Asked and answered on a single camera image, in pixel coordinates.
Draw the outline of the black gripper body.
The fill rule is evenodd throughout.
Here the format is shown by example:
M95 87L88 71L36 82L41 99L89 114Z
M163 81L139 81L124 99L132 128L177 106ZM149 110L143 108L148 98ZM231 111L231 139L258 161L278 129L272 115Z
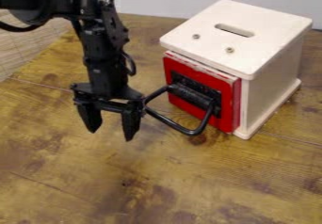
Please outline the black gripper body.
M84 58L88 81L75 83L75 105L81 114L97 114L101 110L121 112L140 105L143 95L128 86L128 76L136 72L125 67L125 57L109 59Z

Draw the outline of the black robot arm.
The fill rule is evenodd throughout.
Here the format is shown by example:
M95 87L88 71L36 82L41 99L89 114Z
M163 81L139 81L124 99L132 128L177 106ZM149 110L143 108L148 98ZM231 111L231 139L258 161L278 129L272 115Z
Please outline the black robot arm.
M25 26L0 21L0 29L28 32L52 18L67 19L83 46L83 63L89 81L75 83L75 106L89 132L101 124L101 111L121 116L124 138L131 140L139 130L141 94L128 87L128 78L136 74L133 59L123 51L128 28L123 25L115 0L0 0L0 9Z

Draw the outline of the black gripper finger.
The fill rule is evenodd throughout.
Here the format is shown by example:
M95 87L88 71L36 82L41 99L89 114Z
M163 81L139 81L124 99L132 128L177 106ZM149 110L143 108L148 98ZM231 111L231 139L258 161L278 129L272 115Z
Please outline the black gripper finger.
M141 107L129 104L120 113L124 138L131 141L140 127Z
M100 108L97 101L76 98L75 106L83 123L91 133L93 133L101 125Z

